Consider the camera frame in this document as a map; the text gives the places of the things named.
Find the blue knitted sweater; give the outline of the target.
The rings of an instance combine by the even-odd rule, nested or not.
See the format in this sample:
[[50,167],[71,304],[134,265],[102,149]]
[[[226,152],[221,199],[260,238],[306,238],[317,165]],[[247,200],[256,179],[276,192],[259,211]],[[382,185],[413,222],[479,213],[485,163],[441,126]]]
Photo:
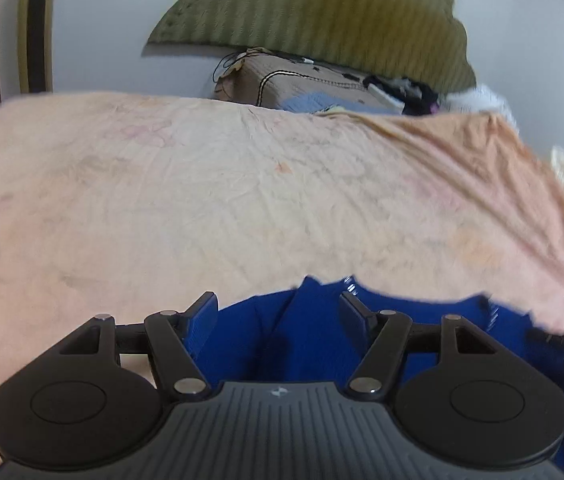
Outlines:
[[[377,312],[436,324],[455,312],[491,338],[490,401],[359,401],[361,361],[339,321],[352,292]],[[486,296],[427,304],[353,278],[218,309],[195,362],[209,399],[178,416],[190,448],[182,479],[564,479],[564,352],[527,338],[530,318]],[[404,382],[437,364],[413,353]]]

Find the pink peach bed sheet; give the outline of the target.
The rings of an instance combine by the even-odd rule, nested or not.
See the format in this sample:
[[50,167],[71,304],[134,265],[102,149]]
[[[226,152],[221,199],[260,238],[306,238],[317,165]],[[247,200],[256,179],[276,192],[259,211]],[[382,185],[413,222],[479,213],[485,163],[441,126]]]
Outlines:
[[500,116],[403,118],[121,93],[0,106],[0,384],[122,323],[352,275],[487,292],[564,332],[564,190]]

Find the dark clutter at headboard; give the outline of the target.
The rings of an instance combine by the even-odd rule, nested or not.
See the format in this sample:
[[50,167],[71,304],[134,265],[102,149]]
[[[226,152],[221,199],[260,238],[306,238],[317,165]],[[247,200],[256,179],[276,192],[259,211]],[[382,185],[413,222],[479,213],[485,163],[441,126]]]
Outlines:
[[386,78],[371,75],[365,77],[362,84],[376,99],[399,104],[402,115],[434,115],[440,110],[439,94],[423,82],[408,77]]

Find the white pillow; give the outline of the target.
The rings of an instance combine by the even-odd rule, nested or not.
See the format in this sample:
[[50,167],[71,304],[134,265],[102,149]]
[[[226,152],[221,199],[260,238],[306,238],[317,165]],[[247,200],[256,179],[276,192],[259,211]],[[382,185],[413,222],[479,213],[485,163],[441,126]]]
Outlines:
[[440,110],[449,113],[495,113],[506,119],[515,130],[517,122],[504,96],[500,96],[485,84],[477,84],[462,92],[448,93],[440,98]]

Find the brown patterned pillow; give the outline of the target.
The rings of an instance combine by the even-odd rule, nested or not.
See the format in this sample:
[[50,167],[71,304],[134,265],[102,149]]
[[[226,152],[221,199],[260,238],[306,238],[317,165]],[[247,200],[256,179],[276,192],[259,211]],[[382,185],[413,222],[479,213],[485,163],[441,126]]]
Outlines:
[[353,70],[260,48],[228,56],[213,76],[216,99],[271,110],[313,114],[340,108],[381,115],[404,110],[402,102]]

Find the olive green padded headboard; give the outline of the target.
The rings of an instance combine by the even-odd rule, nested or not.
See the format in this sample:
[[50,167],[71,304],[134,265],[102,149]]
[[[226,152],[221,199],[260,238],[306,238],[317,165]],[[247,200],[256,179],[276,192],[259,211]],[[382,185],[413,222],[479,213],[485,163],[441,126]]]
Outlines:
[[149,44],[261,47],[446,94],[475,87],[454,0],[178,0]]

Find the gold black tower fan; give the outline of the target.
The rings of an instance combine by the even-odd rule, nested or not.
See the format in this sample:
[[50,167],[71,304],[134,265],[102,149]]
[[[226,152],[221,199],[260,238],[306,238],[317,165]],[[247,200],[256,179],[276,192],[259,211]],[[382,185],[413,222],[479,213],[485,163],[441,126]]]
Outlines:
[[53,91],[53,0],[18,0],[17,62],[20,92]]

